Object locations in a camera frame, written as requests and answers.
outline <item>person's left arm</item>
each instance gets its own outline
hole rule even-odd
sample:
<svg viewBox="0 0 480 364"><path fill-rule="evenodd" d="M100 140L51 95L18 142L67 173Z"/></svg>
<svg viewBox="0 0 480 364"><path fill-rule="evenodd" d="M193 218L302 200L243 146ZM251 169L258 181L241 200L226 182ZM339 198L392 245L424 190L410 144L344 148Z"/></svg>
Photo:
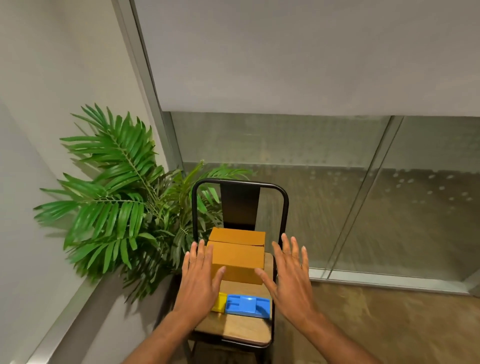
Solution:
<svg viewBox="0 0 480 364"><path fill-rule="evenodd" d="M123 364L167 363L187 335L208 315L220 291L225 267L211 279L213 245L200 240L185 254L182 279L173 311Z"/></svg>

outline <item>person's left hand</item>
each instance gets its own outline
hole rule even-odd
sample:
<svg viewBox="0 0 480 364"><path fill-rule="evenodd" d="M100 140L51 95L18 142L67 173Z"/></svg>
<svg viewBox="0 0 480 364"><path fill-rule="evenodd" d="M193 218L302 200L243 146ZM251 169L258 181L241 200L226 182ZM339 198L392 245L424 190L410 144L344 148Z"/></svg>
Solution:
<svg viewBox="0 0 480 364"><path fill-rule="evenodd" d="M205 241L193 242L185 254L181 269L181 284L173 312L188 318L193 330L210 312L220 291L226 267L221 267L212 280L213 245L205 249Z"/></svg>

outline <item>forearm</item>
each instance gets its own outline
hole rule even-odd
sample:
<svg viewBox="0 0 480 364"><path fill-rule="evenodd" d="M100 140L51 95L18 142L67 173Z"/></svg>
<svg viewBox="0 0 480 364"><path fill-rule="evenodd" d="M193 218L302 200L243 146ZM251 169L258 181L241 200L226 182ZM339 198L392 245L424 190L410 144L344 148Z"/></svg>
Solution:
<svg viewBox="0 0 480 364"><path fill-rule="evenodd" d="M177 312L170 312L123 364L167 363L191 331L189 321Z"/></svg>
<svg viewBox="0 0 480 364"><path fill-rule="evenodd" d="M380 361L350 339L322 314L315 313L302 325L302 334L324 356L329 364L379 364Z"/></svg>

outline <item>chair seat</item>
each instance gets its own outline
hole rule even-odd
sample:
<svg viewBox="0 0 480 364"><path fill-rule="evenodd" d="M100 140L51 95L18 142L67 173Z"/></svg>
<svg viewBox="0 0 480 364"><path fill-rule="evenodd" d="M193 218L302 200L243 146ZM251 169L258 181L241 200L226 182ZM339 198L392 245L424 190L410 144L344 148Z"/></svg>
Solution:
<svg viewBox="0 0 480 364"><path fill-rule="evenodd" d="M273 279L273 256L270 253L265 253L264 270ZM272 301L265 285L223 280L220 285L220 292L268 298L270 300L270 320L210 312L195 328L195 331L221 335L228 340L259 346L270 343L272 340Z"/></svg>

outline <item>blue plastic object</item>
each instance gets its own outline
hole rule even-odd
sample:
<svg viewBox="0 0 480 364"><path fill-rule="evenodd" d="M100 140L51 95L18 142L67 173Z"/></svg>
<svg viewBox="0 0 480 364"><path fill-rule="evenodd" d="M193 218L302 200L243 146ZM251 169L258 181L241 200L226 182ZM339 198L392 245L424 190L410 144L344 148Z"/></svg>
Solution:
<svg viewBox="0 0 480 364"><path fill-rule="evenodd" d="M262 297L229 294L225 313L231 315L270 318L270 300Z"/></svg>

